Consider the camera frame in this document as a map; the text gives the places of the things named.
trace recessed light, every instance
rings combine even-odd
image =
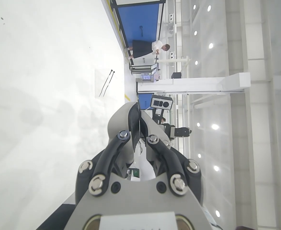
[[[212,125],[212,128],[213,128],[214,130],[218,130],[218,129],[219,129],[219,126],[216,125],[216,124],[213,124],[213,125]]]

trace blue panel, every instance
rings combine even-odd
[[[153,94],[138,94],[138,103],[141,110],[146,110],[151,105],[151,99]]]
[[[156,41],[159,4],[118,8],[126,39]]]

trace white label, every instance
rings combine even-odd
[[[174,212],[102,216],[99,230],[176,230]]]

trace logo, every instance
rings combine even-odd
[[[140,28],[140,35],[143,37],[143,26],[140,25],[139,28]]]

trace black box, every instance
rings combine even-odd
[[[181,78],[182,78],[181,72],[172,73],[171,79],[181,79]]]

